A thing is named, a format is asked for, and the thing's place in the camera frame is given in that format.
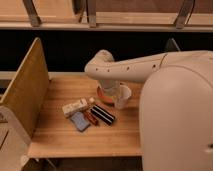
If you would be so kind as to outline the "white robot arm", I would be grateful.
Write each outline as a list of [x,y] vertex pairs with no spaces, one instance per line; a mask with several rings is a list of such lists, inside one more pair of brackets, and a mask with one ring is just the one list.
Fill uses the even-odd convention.
[[108,95],[118,92],[119,81],[143,85],[143,171],[213,171],[213,51],[164,52],[116,62],[101,50],[85,73]]

